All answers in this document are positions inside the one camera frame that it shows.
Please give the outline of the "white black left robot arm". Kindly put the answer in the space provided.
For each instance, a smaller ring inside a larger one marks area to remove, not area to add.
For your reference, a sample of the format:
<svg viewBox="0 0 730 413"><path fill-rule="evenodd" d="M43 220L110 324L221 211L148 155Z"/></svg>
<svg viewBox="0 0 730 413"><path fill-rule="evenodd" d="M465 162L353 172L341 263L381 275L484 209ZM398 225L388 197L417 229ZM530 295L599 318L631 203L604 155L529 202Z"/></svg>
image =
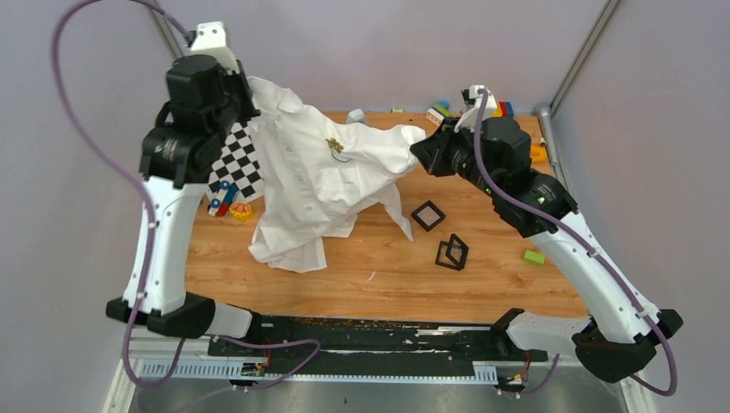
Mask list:
<svg viewBox="0 0 730 413"><path fill-rule="evenodd" d="M263 346L260 314L191 293L185 280L195 215L213 163L232 127L245 126L260 112L235 58L179 58L166 83L170 99L142 141L143 215L133 272L105 312L162 336L230 336L240 354L253 355Z"/></svg>

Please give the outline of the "black square frame box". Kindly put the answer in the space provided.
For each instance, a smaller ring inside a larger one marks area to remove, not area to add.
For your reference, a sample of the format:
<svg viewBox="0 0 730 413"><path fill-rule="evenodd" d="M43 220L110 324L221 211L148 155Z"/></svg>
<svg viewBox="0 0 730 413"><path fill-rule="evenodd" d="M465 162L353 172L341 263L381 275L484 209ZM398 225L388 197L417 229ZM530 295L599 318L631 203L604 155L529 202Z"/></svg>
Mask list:
<svg viewBox="0 0 730 413"><path fill-rule="evenodd" d="M435 264L455 271L462 271L466 267L468 253L468 245L455 233L452 233L448 241L439 243Z"/></svg>

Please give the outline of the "white button-up shirt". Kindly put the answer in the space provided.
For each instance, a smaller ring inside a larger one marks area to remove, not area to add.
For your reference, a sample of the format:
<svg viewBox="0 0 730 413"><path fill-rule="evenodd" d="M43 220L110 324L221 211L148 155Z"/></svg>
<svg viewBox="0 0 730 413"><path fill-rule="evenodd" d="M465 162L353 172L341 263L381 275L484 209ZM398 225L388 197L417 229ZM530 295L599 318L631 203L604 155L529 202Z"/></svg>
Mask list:
<svg viewBox="0 0 730 413"><path fill-rule="evenodd" d="M248 82L261 111L248 125L264 182L249 247L256 261L295 273L324 269L325 237L348 237L359 213L375 204L413 239L396 182L417 166L410 146L426 139L424 129L337 123L291 89L260 77ZM341 154L328 138L343 145Z"/></svg>

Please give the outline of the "gold leaf brooch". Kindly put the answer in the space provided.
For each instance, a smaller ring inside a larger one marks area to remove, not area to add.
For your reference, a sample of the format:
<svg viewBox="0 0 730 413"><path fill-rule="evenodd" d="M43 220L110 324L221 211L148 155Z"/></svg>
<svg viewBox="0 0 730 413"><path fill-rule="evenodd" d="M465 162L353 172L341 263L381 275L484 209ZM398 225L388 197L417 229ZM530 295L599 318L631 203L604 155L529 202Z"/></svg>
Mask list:
<svg viewBox="0 0 730 413"><path fill-rule="evenodd" d="M325 140L327 147L332 153L341 154L343 151L343 145L335 138L328 138Z"/></svg>

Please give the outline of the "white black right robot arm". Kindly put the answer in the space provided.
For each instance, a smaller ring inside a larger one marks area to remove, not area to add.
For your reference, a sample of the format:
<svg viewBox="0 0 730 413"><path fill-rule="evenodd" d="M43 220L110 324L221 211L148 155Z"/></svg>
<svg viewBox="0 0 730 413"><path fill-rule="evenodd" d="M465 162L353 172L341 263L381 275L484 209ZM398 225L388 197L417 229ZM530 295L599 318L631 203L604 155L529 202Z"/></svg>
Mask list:
<svg viewBox="0 0 730 413"><path fill-rule="evenodd" d="M507 311L492 347L503 359L524 350L568 355L597 378L635 378L683 325L647 300L600 249L576 201L531 165L531 137L511 118L490 118L479 134L447 118L411 152L432 176L460 176L486 193L498 216L547 256L585 302L585 317Z"/></svg>

